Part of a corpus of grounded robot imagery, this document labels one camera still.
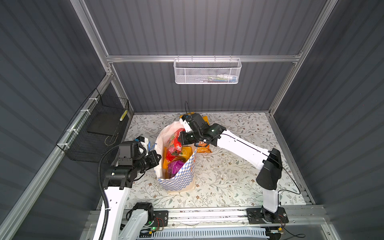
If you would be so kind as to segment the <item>purple grape gummy bag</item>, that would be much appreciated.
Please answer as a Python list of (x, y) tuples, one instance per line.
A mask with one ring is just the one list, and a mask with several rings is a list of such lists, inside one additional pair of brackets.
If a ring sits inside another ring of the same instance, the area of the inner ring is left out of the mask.
[(167, 168), (168, 178), (171, 179), (175, 177), (184, 164), (185, 162), (182, 160), (175, 160), (169, 163)]

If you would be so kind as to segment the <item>yellow mango gummy bag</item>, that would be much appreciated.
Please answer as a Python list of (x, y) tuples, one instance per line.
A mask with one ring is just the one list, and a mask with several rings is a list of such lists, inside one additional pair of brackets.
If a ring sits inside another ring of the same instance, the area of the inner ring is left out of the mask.
[[(169, 179), (168, 178), (168, 173), (167, 173), (167, 168), (168, 168), (168, 164), (169, 162), (166, 160), (166, 150), (167, 148), (164, 147), (164, 151), (163, 151), (163, 156), (165, 157), (164, 158), (164, 161), (163, 161), (163, 170), (164, 170), (164, 178), (165, 179)], [(182, 147), (182, 152), (173, 160), (182, 160), (184, 161), (185, 163), (187, 162), (187, 160), (192, 156), (192, 148), (191, 147)]]

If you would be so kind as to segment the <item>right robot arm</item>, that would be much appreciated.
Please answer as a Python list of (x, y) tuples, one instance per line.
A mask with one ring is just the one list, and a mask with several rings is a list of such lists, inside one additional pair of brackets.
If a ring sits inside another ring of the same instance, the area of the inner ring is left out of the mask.
[(283, 171), (280, 151), (257, 147), (237, 137), (224, 126), (210, 125), (197, 113), (182, 115), (180, 123), (185, 129), (178, 137), (182, 145), (213, 145), (236, 154), (259, 170), (256, 182), (263, 189), (263, 205), (259, 216), (267, 223), (279, 222), (278, 211), (281, 205), (278, 183)]

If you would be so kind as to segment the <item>white blue checkered paper bag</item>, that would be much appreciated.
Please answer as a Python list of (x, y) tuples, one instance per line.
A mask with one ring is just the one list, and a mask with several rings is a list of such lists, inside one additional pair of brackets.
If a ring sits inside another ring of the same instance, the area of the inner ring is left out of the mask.
[(194, 145), (181, 145), (178, 137), (185, 132), (179, 122), (166, 126), (158, 135), (155, 151), (161, 155), (155, 167), (157, 180), (168, 193), (194, 188), (197, 149)]

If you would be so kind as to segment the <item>red fruit gummy bag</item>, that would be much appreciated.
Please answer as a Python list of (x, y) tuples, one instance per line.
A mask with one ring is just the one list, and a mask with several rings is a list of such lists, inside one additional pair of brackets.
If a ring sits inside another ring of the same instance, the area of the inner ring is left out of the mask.
[(179, 141), (179, 136), (184, 131), (184, 129), (178, 129), (167, 142), (166, 160), (169, 163), (182, 152), (182, 144)]

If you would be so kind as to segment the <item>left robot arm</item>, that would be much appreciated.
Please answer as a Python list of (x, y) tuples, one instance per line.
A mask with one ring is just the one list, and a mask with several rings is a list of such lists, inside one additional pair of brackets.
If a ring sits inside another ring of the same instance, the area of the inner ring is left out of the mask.
[(95, 240), (136, 240), (142, 231), (151, 231), (154, 207), (137, 203), (122, 223), (132, 186), (146, 172), (158, 166), (161, 155), (150, 150), (149, 139), (139, 136), (107, 150), (98, 162), (98, 185), (102, 209), (93, 238)]

